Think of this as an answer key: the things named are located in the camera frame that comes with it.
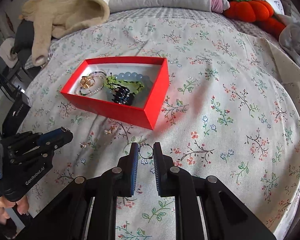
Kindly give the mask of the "floral bed sheet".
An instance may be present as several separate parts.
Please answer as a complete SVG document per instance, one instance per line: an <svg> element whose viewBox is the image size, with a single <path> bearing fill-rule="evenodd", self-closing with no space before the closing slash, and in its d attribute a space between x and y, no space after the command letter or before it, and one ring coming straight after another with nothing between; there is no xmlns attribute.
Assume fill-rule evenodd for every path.
<svg viewBox="0 0 300 240"><path fill-rule="evenodd" d="M29 192L35 216L76 176L93 178L142 145L136 192L117 200L117 239L174 239L174 199L155 188L150 146L160 142L192 175L217 176L284 239L300 219L300 68L256 26L186 9L115 13L107 23L56 41L29 85L23 131L64 126L73 141ZM168 61L169 88L153 130L87 113L61 95L89 58L153 56ZM104 134L105 129L114 133ZM87 144L81 148L80 143Z"/></svg>

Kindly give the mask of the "red Ace cardboard box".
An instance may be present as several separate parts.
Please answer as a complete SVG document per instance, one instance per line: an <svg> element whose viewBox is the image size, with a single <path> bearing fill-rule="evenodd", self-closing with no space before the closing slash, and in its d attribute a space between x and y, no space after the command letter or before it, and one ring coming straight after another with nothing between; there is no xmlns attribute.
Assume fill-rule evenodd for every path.
<svg viewBox="0 0 300 240"><path fill-rule="evenodd" d="M166 58L100 57L84 60L61 94L79 109L154 129L168 87Z"/></svg>

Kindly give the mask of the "black box at bedside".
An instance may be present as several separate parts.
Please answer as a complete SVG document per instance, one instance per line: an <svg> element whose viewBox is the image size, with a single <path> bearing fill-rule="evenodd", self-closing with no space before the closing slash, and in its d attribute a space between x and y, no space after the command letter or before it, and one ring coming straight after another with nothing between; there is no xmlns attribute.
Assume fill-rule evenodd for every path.
<svg viewBox="0 0 300 240"><path fill-rule="evenodd" d="M30 100L25 94L22 94L15 100L2 124L3 138L16 135L30 109Z"/></svg>

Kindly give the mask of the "black hair claw clip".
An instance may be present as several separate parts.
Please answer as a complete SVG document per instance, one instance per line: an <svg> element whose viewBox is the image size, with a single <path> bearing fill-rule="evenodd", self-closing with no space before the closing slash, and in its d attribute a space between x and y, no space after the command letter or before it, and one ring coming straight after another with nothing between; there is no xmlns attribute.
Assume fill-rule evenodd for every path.
<svg viewBox="0 0 300 240"><path fill-rule="evenodd" d="M111 100L119 105L131 106L135 99L135 93L131 93L129 88L122 85L115 85L112 95L113 98Z"/></svg>

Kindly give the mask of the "dark chair with clothes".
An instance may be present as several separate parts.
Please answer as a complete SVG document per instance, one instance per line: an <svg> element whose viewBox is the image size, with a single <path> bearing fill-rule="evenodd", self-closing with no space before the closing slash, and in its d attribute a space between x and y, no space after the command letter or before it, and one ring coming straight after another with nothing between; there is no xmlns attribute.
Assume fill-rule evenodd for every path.
<svg viewBox="0 0 300 240"><path fill-rule="evenodd" d="M15 99L23 89L13 80L22 81L20 72L32 81L41 71L41 67L32 64L32 45L34 27L30 21L22 20L15 36L4 37L0 29L0 90L9 99Z"/></svg>

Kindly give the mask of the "orange pumpkin plush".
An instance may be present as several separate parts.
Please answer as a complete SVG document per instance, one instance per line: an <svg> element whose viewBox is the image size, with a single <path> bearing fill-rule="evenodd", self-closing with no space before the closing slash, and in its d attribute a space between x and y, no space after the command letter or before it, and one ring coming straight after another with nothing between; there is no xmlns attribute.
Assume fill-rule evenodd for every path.
<svg viewBox="0 0 300 240"><path fill-rule="evenodd" d="M277 40L285 29L274 13L273 7L263 0L239 0L230 1L230 8L223 11L223 15L229 19L254 23L263 31L274 36Z"/></svg>

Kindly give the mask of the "small gold flower earring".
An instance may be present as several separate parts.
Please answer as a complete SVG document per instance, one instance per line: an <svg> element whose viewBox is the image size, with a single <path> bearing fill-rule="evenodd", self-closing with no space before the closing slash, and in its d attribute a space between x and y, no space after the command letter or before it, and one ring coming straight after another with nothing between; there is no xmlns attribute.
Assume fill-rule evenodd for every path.
<svg viewBox="0 0 300 240"><path fill-rule="evenodd" d="M81 148L86 148L86 147L87 147L87 144L84 143L84 142L81 142L81 143L80 143L80 146L81 146Z"/></svg>

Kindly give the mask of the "crumpled grey white clothes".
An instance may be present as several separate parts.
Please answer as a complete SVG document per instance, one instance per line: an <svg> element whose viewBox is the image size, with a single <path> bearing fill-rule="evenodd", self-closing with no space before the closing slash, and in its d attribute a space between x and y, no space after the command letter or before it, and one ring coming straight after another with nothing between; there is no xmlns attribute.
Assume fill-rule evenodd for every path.
<svg viewBox="0 0 300 240"><path fill-rule="evenodd" d="M279 44L300 67L300 21L287 15L278 15L286 26L279 35Z"/></svg>

